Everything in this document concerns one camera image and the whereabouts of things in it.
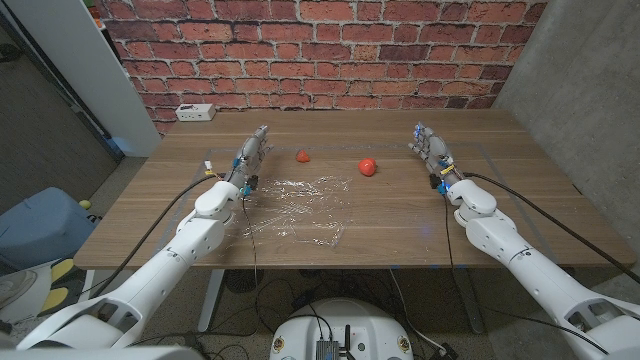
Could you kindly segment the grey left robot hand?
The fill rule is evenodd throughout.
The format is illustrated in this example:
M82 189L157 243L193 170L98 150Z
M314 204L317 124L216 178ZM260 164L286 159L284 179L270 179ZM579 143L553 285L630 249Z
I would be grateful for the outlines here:
M246 139L236 153L231 170L224 177L245 195L256 190L262 161L273 149L267 144L268 132L269 127L262 125Z

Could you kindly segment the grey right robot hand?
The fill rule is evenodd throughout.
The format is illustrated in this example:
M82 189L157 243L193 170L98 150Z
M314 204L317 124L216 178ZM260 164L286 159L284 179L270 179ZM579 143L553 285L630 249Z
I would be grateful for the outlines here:
M445 195L452 185L464 179L451 151L440 136L422 123L415 126L413 136L408 147L425 162L431 188Z

